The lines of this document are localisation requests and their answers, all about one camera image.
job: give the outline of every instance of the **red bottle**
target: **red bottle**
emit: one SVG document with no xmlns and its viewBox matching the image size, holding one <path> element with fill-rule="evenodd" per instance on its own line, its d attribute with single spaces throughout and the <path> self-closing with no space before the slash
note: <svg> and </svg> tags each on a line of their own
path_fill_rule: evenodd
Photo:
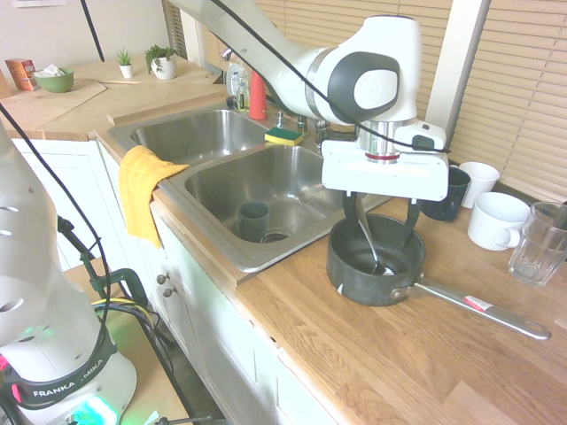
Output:
<svg viewBox="0 0 567 425">
<path fill-rule="evenodd" d="M 252 71 L 252 84 L 250 86 L 249 116 L 253 120 L 263 120 L 266 114 L 266 85 L 262 77 Z"/>
</svg>

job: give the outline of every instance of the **green bowl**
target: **green bowl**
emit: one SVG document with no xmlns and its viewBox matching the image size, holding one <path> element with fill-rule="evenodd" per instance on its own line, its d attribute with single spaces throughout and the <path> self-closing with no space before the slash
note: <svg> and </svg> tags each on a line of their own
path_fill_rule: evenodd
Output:
<svg viewBox="0 0 567 425">
<path fill-rule="evenodd" d="M 42 89 L 51 93 L 65 93 L 71 89 L 74 83 L 73 70 L 71 68 L 59 68 L 65 73 L 60 77 L 36 77 L 35 81 Z"/>
</svg>

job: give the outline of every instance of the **cabinet knob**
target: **cabinet knob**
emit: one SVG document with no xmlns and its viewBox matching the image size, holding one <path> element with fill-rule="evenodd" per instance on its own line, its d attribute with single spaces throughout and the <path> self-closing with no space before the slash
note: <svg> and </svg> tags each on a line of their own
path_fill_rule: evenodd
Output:
<svg viewBox="0 0 567 425">
<path fill-rule="evenodd" d="M 173 288 L 172 290 L 171 289 L 163 290 L 162 294 L 165 298 L 169 298 L 171 297 L 171 294 L 173 294 L 174 292 L 177 292 L 177 288 Z"/>
<path fill-rule="evenodd" d="M 163 285 L 167 279 L 169 279 L 169 274 L 166 274 L 165 276 L 163 274 L 158 274 L 158 277 L 156 277 L 156 282 L 158 283 L 158 285 Z"/>
</svg>

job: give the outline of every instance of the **potted plant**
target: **potted plant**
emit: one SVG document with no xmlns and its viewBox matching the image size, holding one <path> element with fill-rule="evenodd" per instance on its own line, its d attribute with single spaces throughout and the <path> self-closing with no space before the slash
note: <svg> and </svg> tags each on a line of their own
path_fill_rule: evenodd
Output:
<svg viewBox="0 0 567 425">
<path fill-rule="evenodd" d="M 175 63 L 175 49 L 166 47 L 165 49 L 154 44 L 149 50 L 145 51 L 145 63 L 148 66 L 148 73 L 153 71 L 160 80 L 171 80 L 177 73 Z"/>
<path fill-rule="evenodd" d="M 127 50 L 121 49 L 118 53 L 116 53 L 118 58 L 118 63 L 120 64 L 120 70 L 122 71 L 122 75 L 124 78 L 132 78 L 134 73 L 132 71 L 132 64 L 130 63 L 130 54 Z"/>
</svg>

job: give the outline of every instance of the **floor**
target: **floor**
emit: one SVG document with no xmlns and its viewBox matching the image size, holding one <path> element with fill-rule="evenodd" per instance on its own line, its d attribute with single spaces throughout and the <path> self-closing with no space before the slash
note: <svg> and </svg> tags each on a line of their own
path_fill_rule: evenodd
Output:
<svg viewBox="0 0 567 425">
<path fill-rule="evenodd" d="M 159 330 L 173 342 L 172 345 L 167 347 L 167 354 L 169 355 L 174 366 L 174 378 L 179 383 L 182 394 L 185 396 L 189 403 L 191 417 L 206 417 L 211 416 L 212 421 L 224 419 L 224 416 L 219 407 L 214 402 L 213 397 L 206 389 L 206 386 L 200 380 L 197 372 L 187 360 L 182 350 L 177 345 L 169 329 L 163 323 L 159 324 Z M 203 425 L 208 425 L 208 421 L 200 422 Z M 215 425 L 227 423 L 216 422 Z"/>
</svg>

